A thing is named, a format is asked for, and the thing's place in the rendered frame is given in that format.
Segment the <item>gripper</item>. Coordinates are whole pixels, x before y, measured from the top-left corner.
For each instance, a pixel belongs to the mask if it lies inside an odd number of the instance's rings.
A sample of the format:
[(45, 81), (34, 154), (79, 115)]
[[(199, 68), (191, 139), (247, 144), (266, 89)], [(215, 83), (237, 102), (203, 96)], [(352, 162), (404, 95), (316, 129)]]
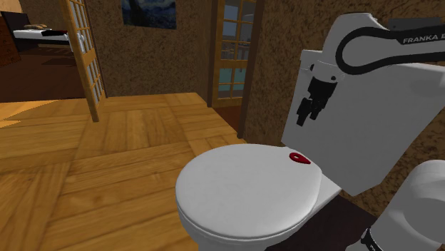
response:
[(298, 115), (297, 125), (303, 126), (309, 116), (312, 120), (315, 120), (325, 108), (336, 87), (337, 82), (330, 83), (312, 77), (307, 89), (310, 93), (310, 99), (303, 98), (296, 112)]

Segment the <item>red flat teardrop object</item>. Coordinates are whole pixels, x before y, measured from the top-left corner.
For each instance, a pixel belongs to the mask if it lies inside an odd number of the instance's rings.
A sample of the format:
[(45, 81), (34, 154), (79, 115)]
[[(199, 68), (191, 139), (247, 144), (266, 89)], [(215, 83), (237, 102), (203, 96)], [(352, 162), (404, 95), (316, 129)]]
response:
[(309, 159), (307, 159), (305, 156), (303, 156), (300, 153), (290, 153), (289, 157), (292, 161), (295, 161), (297, 163), (307, 164), (307, 165), (309, 165), (311, 163), (311, 161)]

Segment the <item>white toilet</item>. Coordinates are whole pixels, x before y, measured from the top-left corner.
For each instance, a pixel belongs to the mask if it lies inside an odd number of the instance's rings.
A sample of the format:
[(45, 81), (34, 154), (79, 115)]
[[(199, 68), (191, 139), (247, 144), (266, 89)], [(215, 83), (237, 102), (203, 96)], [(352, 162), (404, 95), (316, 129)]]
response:
[[(304, 50), (299, 75), (302, 64), (320, 54)], [(265, 251), (344, 191), (297, 147), (292, 123), (297, 98), (294, 92), (281, 146), (226, 145), (200, 154), (181, 170), (175, 184), (178, 214), (199, 251)], [(290, 153), (311, 163), (292, 161)]]

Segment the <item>white bed with dark headboard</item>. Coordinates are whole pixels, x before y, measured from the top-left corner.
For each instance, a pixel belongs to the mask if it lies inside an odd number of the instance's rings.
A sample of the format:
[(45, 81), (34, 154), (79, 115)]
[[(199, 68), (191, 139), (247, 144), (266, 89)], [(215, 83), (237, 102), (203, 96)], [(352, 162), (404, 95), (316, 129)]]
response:
[(10, 11), (0, 11), (6, 23), (18, 52), (37, 48), (39, 44), (70, 46), (68, 34), (65, 31), (50, 31), (50, 35), (43, 35), (45, 29), (25, 29), (30, 25), (28, 15)]

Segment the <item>wooden door with glass panes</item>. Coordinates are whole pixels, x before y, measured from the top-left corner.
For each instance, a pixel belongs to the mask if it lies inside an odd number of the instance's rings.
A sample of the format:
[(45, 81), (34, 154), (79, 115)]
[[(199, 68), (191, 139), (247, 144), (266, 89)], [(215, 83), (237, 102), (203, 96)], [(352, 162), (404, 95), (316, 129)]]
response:
[(101, 74), (86, 0), (58, 1), (92, 121), (99, 122), (103, 100), (108, 95)]
[(210, 0), (206, 103), (211, 108), (240, 107), (238, 138), (245, 132), (264, 2)]

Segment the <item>dark blue wall picture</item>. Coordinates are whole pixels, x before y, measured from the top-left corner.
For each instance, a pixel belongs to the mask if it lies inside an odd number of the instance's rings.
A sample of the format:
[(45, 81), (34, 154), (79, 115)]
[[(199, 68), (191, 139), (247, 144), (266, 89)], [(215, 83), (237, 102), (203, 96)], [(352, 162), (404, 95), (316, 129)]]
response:
[(175, 0), (121, 0), (123, 23), (155, 29), (177, 29)]

